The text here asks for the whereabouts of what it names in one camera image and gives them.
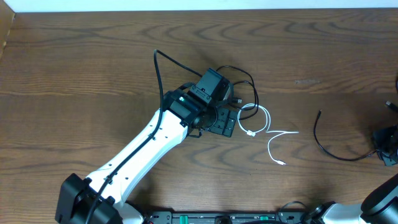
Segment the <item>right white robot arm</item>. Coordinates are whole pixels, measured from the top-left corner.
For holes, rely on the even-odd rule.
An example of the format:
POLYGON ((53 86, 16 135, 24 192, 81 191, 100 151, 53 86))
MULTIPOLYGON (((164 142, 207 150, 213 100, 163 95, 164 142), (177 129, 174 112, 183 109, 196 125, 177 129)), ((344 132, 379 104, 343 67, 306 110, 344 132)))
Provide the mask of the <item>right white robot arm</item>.
MULTIPOLYGON (((372 140, 385 166, 397 165, 397 126, 373 132, 372 140)), ((397 176, 371 192, 361 204, 328 202, 308 214, 310 224, 397 224, 397 176)))

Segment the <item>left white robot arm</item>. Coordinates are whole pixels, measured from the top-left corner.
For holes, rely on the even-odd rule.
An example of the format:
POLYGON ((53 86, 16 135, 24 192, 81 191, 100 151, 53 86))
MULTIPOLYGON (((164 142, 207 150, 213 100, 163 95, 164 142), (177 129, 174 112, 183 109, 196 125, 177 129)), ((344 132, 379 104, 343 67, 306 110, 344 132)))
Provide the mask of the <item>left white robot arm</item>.
POLYGON ((153 166, 196 129, 230 137, 236 112, 225 106, 233 84, 212 68, 198 83, 168 91, 147 126, 114 158, 81 179, 71 174, 62 184, 57 223, 143 223, 126 202, 153 166))

